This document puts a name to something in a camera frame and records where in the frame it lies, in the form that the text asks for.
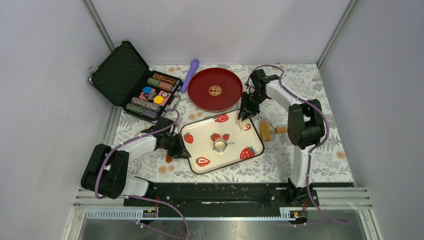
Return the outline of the wooden dough roller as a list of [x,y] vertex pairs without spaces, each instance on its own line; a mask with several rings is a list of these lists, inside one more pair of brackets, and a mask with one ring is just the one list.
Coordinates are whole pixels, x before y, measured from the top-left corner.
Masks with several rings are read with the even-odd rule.
[[263,142],[270,142],[275,139],[277,134],[287,134],[287,126],[277,126],[274,127],[269,121],[260,121],[259,122],[259,134]]

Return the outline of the strawberry pattern white tray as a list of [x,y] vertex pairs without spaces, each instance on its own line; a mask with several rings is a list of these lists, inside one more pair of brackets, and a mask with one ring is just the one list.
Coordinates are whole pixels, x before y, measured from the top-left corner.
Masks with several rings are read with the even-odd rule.
[[252,128],[237,125],[238,110],[184,125],[180,133],[191,154],[191,170],[198,175],[260,156],[265,146],[251,120]]

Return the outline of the small dough piece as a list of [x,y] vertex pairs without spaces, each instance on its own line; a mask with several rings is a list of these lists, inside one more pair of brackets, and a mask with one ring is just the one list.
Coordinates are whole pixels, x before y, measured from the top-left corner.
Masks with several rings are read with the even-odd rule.
[[252,129],[252,121],[251,119],[237,119],[236,124],[239,126],[241,131],[249,131]]

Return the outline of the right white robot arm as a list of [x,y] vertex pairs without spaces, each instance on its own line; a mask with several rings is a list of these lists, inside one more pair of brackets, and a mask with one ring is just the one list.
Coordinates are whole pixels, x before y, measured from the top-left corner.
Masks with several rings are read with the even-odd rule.
[[309,173],[312,152],[326,141],[328,121],[317,99],[306,100],[284,86],[283,75],[266,75],[262,65],[249,75],[253,89],[242,93],[238,121],[251,119],[260,113],[260,104],[275,100],[288,113],[287,134],[294,146],[293,169],[282,197],[291,205],[299,206],[311,195]]

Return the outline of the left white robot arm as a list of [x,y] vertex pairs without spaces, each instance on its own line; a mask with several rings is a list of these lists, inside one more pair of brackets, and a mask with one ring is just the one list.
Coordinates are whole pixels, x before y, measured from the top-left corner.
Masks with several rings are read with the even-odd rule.
[[155,125],[123,143],[96,145],[81,177],[81,187],[94,192],[98,199],[135,196],[144,206],[152,204],[155,192],[149,188],[150,183],[128,177],[128,166],[132,160],[158,149],[166,150],[173,159],[189,159],[191,155],[182,136],[175,132],[175,125],[175,121],[160,117]]

